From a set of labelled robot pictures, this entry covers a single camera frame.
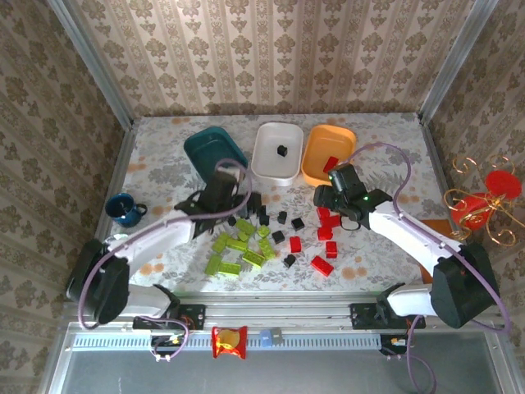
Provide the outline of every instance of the floral tablecloth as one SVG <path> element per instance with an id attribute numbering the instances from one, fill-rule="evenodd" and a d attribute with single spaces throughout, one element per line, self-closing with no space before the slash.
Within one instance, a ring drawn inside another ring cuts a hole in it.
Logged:
<path id="1" fill-rule="evenodd" d="M 413 176 L 399 198 L 401 207 L 419 219 L 447 218 L 422 130 L 413 113 L 153 117 L 139 121 L 135 148 L 122 186 L 137 202 L 147 204 L 149 212 L 134 229 L 123 230 L 114 225 L 112 234 L 133 232 L 154 222 L 175 203 L 203 188 L 203 181 L 183 150 L 188 137 L 209 126 L 221 126 L 250 160 L 257 130 L 269 121 L 301 127 L 304 145 L 312 127 L 328 123 L 352 130 L 358 137 L 358 147 L 377 141 L 399 146 L 407 152 L 413 165 Z M 390 194 L 406 173 L 402 158 L 389 149 L 366 150 L 354 164 L 368 189 L 381 188 Z M 325 255 L 324 242 L 317 240 L 319 220 L 313 206 L 314 188 L 299 176 L 292 186 L 265 186 L 255 181 L 253 189 L 262 194 L 267 205 L 271 230 L 282 230 L 286 237 L 286 242 L 279 245 L 271 241 L 277 252 L 276 259 L 258 269 L 243 262 L 240 252 L 226 250 L 223 261 L 240 263 L 240 276 L 206 276 L 204 269 L 218 234 L 235 233 L 235 229 L 225 223 L 216 228 L 212 236 L 201 235 L 189 244 L 159 251 L 157 258 L 144 265 L 131 282 L 143 286 L 160 283 L 173 291 L 381 291 L 400 281 L 421 282 L 415 260 L 386 238 L 366 229 L 353 232 L 335 229 L 338 257 L 329 260 L 335 270 L 324 277 L 310 266 L 316 255 L 323 258 Z M 285 225 L 276 220 L 281 210 L 288 212 Z M 295 233 L 290 224 L 293 218 L 302 218 L 305 228 Z M 289 253 L 288 239 L 292 235 L 301 237 L 303 251 L 297 254 L 298 261 L 287 269 L 282 259 Z M 255 239 L 250 242 L 250 247 L 257 251 Z"/>

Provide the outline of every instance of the red lego brick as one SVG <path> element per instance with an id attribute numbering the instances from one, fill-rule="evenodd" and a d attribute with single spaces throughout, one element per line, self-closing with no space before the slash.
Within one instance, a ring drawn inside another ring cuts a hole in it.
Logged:
<path id="1" fill-rule="evenodd" d="M 334 268 L 319 256 L 315 256 L 311 262 L 312 267 L 322 273 L 325 277 L 331 274 Z"/>
<path id="2" fill-rule="evenodd" d="M 290 252 L 298 253 L 301 251 L 301 239 L 298 236 L 290 237 Z"/>
<path id="3" fill-rule="evenodd" d="M 325 167 L 322 169 L 322 171 L 325 174 L 327 174 L 333 167 L 337 165 L 338 162 L 339 162 L 338 158 L 334 158 L 333 156 L 330 156 L 330 158 L 326 162 Z"/>
<path id="4" fill-rule="evenodd" d="M 328 241 L 326 243 L 326 258 L 336 259 L 337 258 L 337 242 Z"/>
<path id="5" fill-rule="evenodd" d="M 328 208 L 317 208 L 317 215 L 319 219 L 330 217 L 330 209 Z"/>
<path id="6" fill-rule="evenodd" d="M 341 225 L 341 216 L 340 215 L 334 215 L 330 216 L 328 218 L 322 218 L 321 219 L 321 226 L 322 227 L 339 227 Z"/>
<path id="7" fill-rule="evenodd" d="M 334 236 L 334 233 L 331 232 L 330 227 L 321 227 L 317 229 L 317 238 L 320 241 L 328 241 Z"/>

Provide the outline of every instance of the green lego brick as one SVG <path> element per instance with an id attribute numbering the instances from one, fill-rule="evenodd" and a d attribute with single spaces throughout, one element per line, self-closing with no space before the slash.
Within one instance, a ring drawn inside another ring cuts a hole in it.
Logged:
<path id="1" fill-rule="evenodd" d="M 262 238 L 258 243 L 266 260 L 274 259 L 276 257 L 276 253 L 273 251 L 270 241 L 267 238 Z"/>
<path id="2" fill-rule="evenodd" d="M 246 234 L 244 231 L 239 231 L 237 237 L 239 237 L 239 241 L 246 242 L 247 240 L 249 240 L 249 235 Z"/>
<path id="3" fill-rule="evenodd" d="M 260 228 L 257 230 L 258 235 L 261 238 L 266 238 L 270 235 L 270 229 L 267 226 L 260 226 Z"/>
<path id="4" fill-rule="evenodd" d="M 246 222 L 244 219 L 239 219 L 235 226 L 242 232 L 252 236 L 255 233 L 255 226 L 251 223 Z"/>
<path id="5" fill-rule="evenodd" d="M 208 265 L 206 266 L 204 273 L 209 276 L 215 275 L 217 273 L 217 270 L 219 269 L 219 265 L 221 265 L 221 256 L 219 256 L 218 254 L 214 254 L 208 260 Z"/>
<path id="6" fill-rule="evenodd" d="M 228 234 L 226 234 L 225 232 L 222 232 L 221 234 L 219 234 L 219 237 L 217 238 L 217 240 L 213 243 L 212 250 L 219 254 L 222 253 L 224 248 L 226 248 L 226 242 L 229 239 L 230 237 L 228 236 Z"/>
<path id="7" fill-rule="evenodd" d="M 222 262 L 219 264 L 218 272 L 225 273 L 226 275 L 235 275 L 238 277 L 240 274 L 240 265 Z"/>
<path id="8" fill-rule="evenodd" d="M 229 239 L 226 242 L 226 246 L 228 248 L 232 248 L 235 250 L 240 250 L 241 252 L 245 252 L 248 249 L 248 242 L 238 241 L 234 239 Z"/>
<path id="9" fill-rule="evenodd" d="M 252 264 L 254 267 L 261 268 L 266 262 L 266 259 L 260 254 L 255 253 L 252 250 L 246 250 L 243 254 L 243 260 L 246 263 Z"/>

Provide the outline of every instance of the yellow and red package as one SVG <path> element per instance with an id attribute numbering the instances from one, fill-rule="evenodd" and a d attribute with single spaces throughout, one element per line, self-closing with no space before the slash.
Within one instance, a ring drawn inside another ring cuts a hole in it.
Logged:
<path id="1" fill-rule="evenodd" d="M 219 355 L 225 354 L 246 359 L 247 336 L 246 326 L 239 329 L 214 327 L 212 329 L 213 358 L 216 359 Z"/>

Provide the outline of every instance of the wall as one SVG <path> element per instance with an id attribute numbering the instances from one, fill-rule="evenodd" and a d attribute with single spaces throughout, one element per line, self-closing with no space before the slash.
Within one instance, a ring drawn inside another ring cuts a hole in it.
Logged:
<path id="1" fill-rule="evenodd" d="M 0 1 L 0 393 L 36 392 L 122 139 L 45 2 Z"/>
<path id="2" fill-rule="evenodd" d="M 455 186 L 484 190 L 476 171 L 462 176 L 452 168 L 456 156 L 474 158 L 483 174 L 489 158 L 505 154 L 525 181 L 525 2 L 500 0 L 470 56 L 432 119 L 434 139 L 441 151 L 446 174 Z M 525 222 L 525 210 L 514 216 Z M 494 233 L 511 225 L 516 246 L 492 242 L 484 231 L 477 236 L 490 251 L 500 291 L 513 315 L 512 340 L 525 371 L 525 229 L 496 216 Z"/>
<path id="3" fill-rule="evenodd" d="M 473 0 L 75 0 L 135 117 L 414 112 Z"/>

